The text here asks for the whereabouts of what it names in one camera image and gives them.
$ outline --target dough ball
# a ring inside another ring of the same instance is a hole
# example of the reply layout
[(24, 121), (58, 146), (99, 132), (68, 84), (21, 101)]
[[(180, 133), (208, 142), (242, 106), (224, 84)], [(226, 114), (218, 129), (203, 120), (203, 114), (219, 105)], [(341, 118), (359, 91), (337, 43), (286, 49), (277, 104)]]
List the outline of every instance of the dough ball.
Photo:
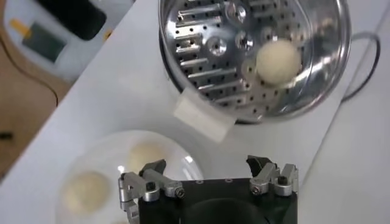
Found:
[(69, 181), (64, 188), (66, 207), (79, 215), (100, 209), (110, 194), (109, 180), (97, 172), (85, 172)]
[(265, 82), (279, 85), (291, 81), (298, 74), (300, 62), (300, 53), (290, 41), (271, 41), (257, 52), (256, 70)]
[(144, 142), (131, 149), (129, 167), (132, 172), (138, 173), (147, 164), (166, 159), (163, 149), (154, 142)]

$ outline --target metal rim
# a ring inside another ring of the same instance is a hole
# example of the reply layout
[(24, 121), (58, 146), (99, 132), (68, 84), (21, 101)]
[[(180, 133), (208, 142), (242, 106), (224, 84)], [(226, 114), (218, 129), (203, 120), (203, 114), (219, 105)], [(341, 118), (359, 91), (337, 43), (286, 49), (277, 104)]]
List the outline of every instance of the metal rim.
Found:
[[(343, 29), (340, 31), (340, 39), (341, 39), (341, 46), (339, 48), (339, 60), (337, 62), (337, 65), (335, 66), (335, 70), (333, 71), (334, 73), (334, 76), (332, 77), (332, 80), (330, 82), (327, 83), (327, 86), (326, 88), (324, 89), (323, 92), (321, 92), (315, 99), (313, 99), (310, 103), (288, 113), (288, 114), (279, 114), (277, 116), (262, 116), (260, 119), (258, 120), (255, 120), (255, 121), (247, 121), (247, 120), (242, 120), (242, 119), (238, 119), (238, 122), (239, 123), (242, 123), (242, 124), (258, 124), (260, 122), (266, 122), (266, 121), (278, 121), (278, 120), (283, 120), (285, 118), (291, 118), (291, 117), (295, 117), (295, 116), (299, 116), (301, 114), (303, 114), (304, 112), (307, 112), (308, 110), (316, 107), (317, 105), (319, 105), (321, 102), (323, 102), (327, 96), (332, 92), (332, 90), (335, 88), (336, 84), (339, 82), (339, 80), (341, 79), (341, 74), (344, 72), (345, 68), (346, 68), (346, 63), (347, 63), (347, 60), (348, 60), (348, 56), (349, 56), (349, 51), (350, 51), (350, 37), (351, 37), (351, 25), (350, 25), (350, 20), (349, 20), (349, 11), (348, 11), (348, 6), (347, 6), (347, 3), (343, 0), (337, 0), (336, 1), (337, 3), (337, 6), (338, 6), (338, 15), (339, 15), (339, 22), (340, 22), (340, 26), (343, 27)], [(159, 14), (159, 24), (160, 24), (160, 34), (161, 34), (161, 40), (163, 43), (166, 43), (166, 37), (165, 37), (165, 31), (164, 29), (162, 29), (163, 26), (163, 20), (162, 20), (162, 5), (161, 5), (161, 1), (159, 1), (159, 11), (158, 11), (158, 14)], [(162, 49), (164, 49), (164, 53), (165, 53), (165, 56), (167, 57), (167, 60), (169, 60), (169, 58), (172, 60), (172, 55), (170, 53), (167, 54), (167, 52), (169, 52), (166, 48), (166, 45), (164, 44), (162, 47)], [(189, 85), (186, 85), (186, 86), (189, 86), (189, 87), (192, 87), (190, 81), (187, 80), (187, 83)], [(217, 110), (220, 110), (221, 111), (224, 111), (222, 108), (219, 108), (218, 106), (216, 106), (216, 109)]]

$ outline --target black cable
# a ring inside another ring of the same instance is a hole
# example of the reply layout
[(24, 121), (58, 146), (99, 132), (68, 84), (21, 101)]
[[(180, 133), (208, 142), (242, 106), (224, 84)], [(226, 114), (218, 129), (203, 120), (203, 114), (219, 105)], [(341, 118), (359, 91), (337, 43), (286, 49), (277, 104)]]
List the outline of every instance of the black cable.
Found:
[(381, 52), (381, 44), (380, 44), (379, 36), (377, 34), (375, 34), (375, 33), (361, 32), (361, 33), (355, 34), (352, 37), (352, 41), (362, 40), (362, 39), (369, 39), (369, 40), (375, 41), (375, 45), (377, 47), (377, 53), (375, 54), (374, 64), (372, 65), (371, 71), (368, 74), (368, 76), (366, 77), (366, 79), (364, 80), (364, 82), (362, 84), (360, 84), (360, 86), (358, 88), (353, 90), (352, 93), (344, 96), (344, 98), (342, 98), (342, 100), (341, 100), (341, 103), (345, 103), (348, 100), (350, 100), (353, 97), (355, 97), (370, 82), (370, 80), (372, 78), (372, 75), (374, 74), (374, 72), (375, 72), (375, 70), (377, 69), (377, 66), (378, 66), (378, 62), (379, 62), (379, 58), (380, 58), (380, 52)]
[(20, 67), (18, 66), (18, 64), (17, 64), (17, 63), (13, 60), (13, 58), (11, 57), (10, 52), (9, 52), (8, 49), (7, 49), (7, 46), (5, 45), (5, 42), (4, 42), (4, 40), (3, 40), (1, 37), (0, 37), (0, 43), (1, 43), (2, 48), (4, 48), (4, 52), (5, 52), (6, 56), (9, 58), (9, 60), (11, 61), (12, 65), (13, 65), (20, 73), (22, 73), (22, 75), (24, 75), (24, 76), (26, 76), (27, 78), (29, 78), (29, 79), (31, 79), (31, 80), (37, 82), (37, 83), (40, 84), (40, 85), (42, 85), (42, 86), (48, 88), (48, 89), (53, 93), (53, 95), (54, 95), (54, 97), (55, 97), (55, 107), (57, 107), (58, 104), (59, 104), (59, 97), (58, 97), (57, 93), (55, 92), (55, 90), (54, 90), (51, 86), (49, 86), (49, 84), (47, 84), (46, 82), (44, 82), (44, 81), (42, 81), (42, 80), (40, 80), (40, 79), (38, 79), (38, 78), (36, 78), (36, 77), (30, 75), (29, 73), (27, 73), (26, 71), (24, 71), (22, 68), (20, 68)]

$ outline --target screw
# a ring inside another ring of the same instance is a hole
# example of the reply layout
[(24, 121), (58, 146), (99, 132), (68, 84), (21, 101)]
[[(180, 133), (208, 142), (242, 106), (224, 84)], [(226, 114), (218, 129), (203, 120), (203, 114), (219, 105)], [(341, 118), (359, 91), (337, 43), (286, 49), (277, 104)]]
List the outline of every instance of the screw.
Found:
[(185, 191), (182, 187), (178, 188), (175, 190), (175, 195), (176, 197), (180, 198), (180, 199), (183, 199), (184, 196), (185, 196)]
[(288, 184), (287, 177), (284, 176), (278, 177), (278, 184), (286, 186)]
[(260, 195), (261, 194), (261, 191), (258, 187), (253, 187), (252, 188), (252, 194), (254, 195)]

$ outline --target white table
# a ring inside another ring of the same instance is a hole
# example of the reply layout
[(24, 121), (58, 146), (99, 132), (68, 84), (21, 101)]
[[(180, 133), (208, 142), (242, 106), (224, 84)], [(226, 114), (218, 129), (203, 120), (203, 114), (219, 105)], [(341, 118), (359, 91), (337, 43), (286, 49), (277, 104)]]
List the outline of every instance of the white table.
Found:
[[(350, 1), (354, 31), (374, 29), (386, 3), (371, 1), (367, 10), (365, 1)], [(26, 218), (54, 223), (54, 202), (69, 165), (93, 141), (121, 130), (152, 130), (176, 140), (208, 171), (207, 178), (248, 176), (246, 154), (297, 164), (304, 178), (366, 45), (353, 45), (340, 84), (315, 110), (286, 122), (236, 126), (217, 145), (172, 117), (177, 96), (167, 90), (170, 84), (163, 75), (156, 11), (154, 0), (135, 3), (9, 173), (0, 187), (1, 223), (25, 223)], [(275, 133), (283, 141), (275, 140)], [(21, 206), (28, 208), (23, 215)]]
[[(301, 188), (300, 224), (389, 223), (390, 5), (387, 11), (378, 31), (383, 45), (377, 71), (340, 107)], [(365, 62), (359, 74), (364, 76), (371, 63)]]

